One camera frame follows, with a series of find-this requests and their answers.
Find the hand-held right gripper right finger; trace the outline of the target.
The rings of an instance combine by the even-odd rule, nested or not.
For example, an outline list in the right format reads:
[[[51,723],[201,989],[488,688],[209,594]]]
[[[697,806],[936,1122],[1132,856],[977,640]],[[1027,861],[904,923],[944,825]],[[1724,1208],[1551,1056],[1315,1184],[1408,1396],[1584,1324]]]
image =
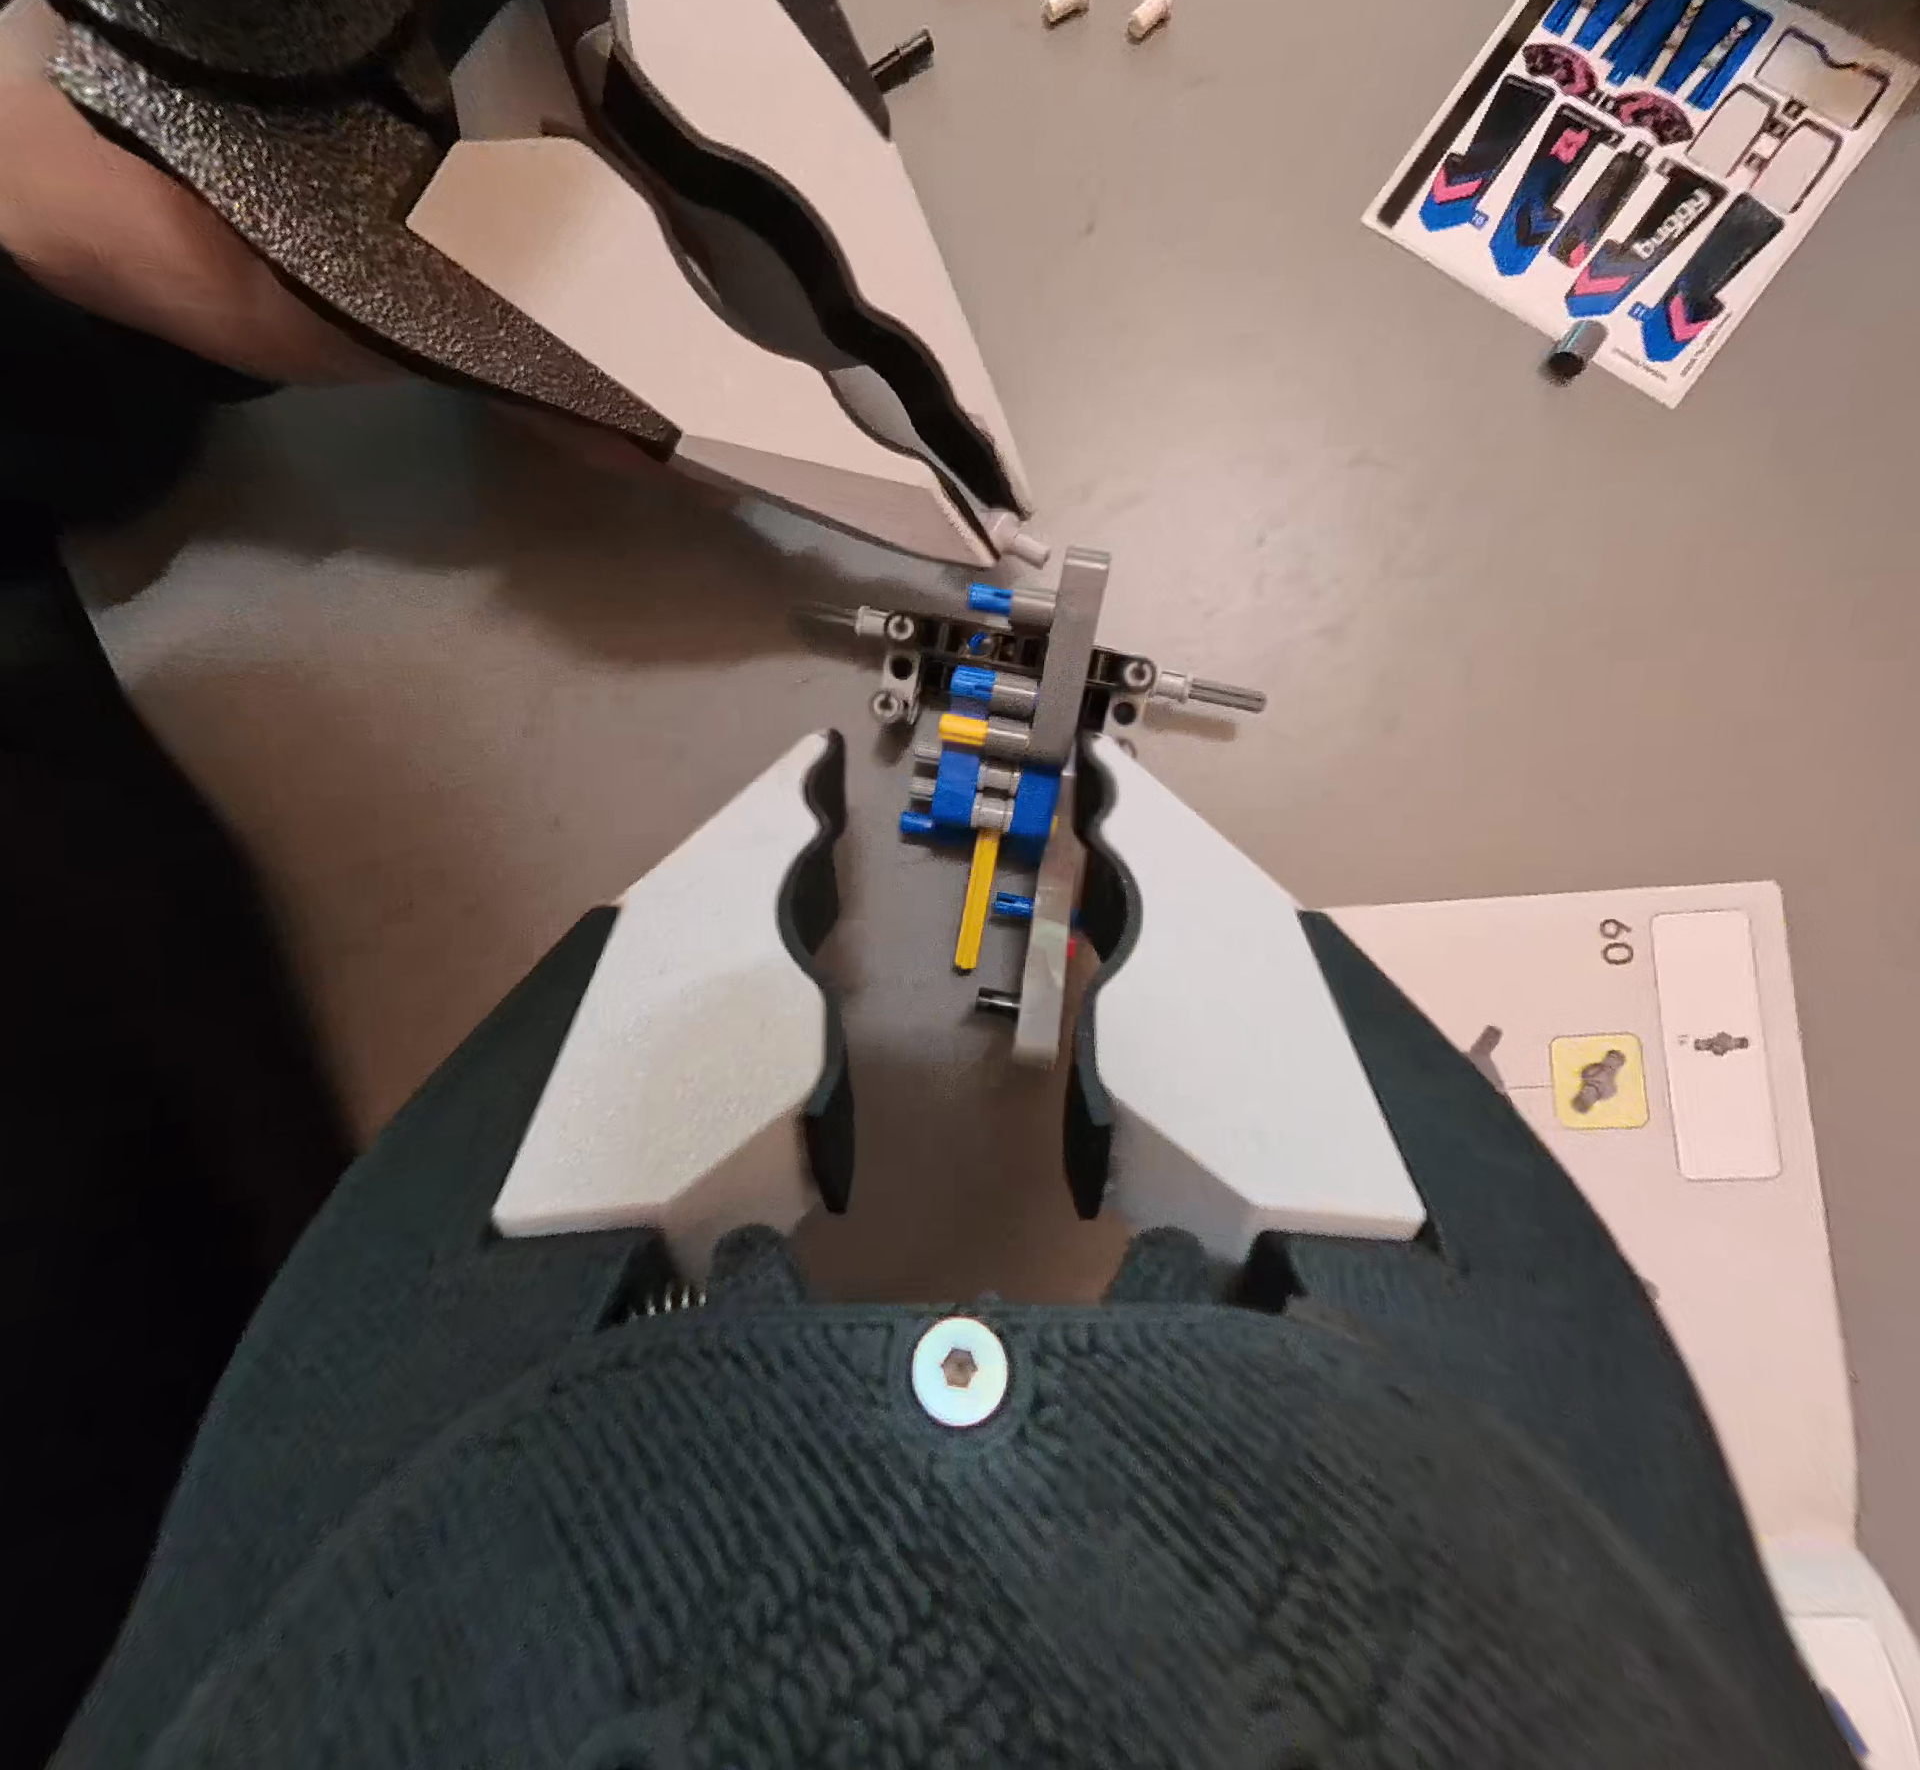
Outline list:
[[[1265,1234],[1415,1237],[1420,1191],[1296,898],[1111,735],[1085,742],[1075,819],[1078,1215],[1182,1229],[1219,1261]]]

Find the person's left hand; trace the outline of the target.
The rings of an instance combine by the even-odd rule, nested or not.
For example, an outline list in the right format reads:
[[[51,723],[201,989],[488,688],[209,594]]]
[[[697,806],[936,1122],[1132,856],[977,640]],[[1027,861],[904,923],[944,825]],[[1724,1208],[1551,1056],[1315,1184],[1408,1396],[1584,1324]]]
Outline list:
[[[36,57],[4,62],[2,246],[62,300],[270,383],[401,377],[198,195],[100,135]]]

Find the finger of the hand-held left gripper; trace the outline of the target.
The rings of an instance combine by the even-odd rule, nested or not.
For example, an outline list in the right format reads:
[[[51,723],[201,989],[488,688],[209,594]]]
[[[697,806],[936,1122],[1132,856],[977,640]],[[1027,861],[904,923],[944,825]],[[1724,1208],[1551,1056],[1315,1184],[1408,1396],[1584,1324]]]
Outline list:
[[[654,133],[637,151],[789,271],[828,344],[872,371],[985,508],[1029,518],[1007,414],[919,190],[861,96],[781,0],[612,0]]]
[[[459,141],[406,223],[660,414],[682,474],[911,556],[996,563],[993,534],[929,460],[878,439],[828,375],[712,307],[653,199],[586,141]]]

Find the lego sticker sheet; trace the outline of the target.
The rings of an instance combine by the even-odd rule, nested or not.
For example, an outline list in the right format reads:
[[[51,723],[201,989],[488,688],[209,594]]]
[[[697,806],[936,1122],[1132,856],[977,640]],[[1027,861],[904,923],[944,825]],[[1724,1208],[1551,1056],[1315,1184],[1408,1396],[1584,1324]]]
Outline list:
[[[1366,227],[1676,407],[1897,116],[1916,62],[1792,0],[1519,0]]]

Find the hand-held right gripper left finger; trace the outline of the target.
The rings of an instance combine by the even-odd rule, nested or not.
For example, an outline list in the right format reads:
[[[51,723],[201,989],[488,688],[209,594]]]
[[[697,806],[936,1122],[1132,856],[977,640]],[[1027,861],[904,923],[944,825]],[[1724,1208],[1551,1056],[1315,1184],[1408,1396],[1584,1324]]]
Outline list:
[[[804,733],[615,902],[513,1165],[502,1237],[796,1229],[852,1200],[841,999],[847,750]]]

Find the blue grey lego sub-assembly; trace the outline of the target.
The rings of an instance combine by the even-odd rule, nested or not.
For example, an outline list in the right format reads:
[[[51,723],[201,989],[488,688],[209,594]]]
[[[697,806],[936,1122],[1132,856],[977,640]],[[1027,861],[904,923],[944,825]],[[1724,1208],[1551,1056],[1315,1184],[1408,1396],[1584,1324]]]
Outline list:
[[[1079,753],[1147,709],[1256,715],[1262,688],[1197,677],[1100,643],[1105,551],[1070,549],[1048,583],[973,581],[946,611],[808,605],[802,626],[874,648],[871,714],[906,753],[900,838],[968,861],[952,970],[973,980],[993,923],[1024,931],[1021,981],[973,1006],[1012,1024],[1012,1056],[1053,1068],[1067,1035],[1067,981],[1086,845]]]

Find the person's dark clothed torso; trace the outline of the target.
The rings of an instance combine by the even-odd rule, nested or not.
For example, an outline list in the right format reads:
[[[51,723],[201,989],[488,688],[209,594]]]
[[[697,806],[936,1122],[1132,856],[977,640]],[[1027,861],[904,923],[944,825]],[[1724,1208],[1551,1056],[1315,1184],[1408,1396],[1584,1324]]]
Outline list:
[[[52,531],[2,556],[2,1750],[43,1766],[348,1132],[253,867]]]

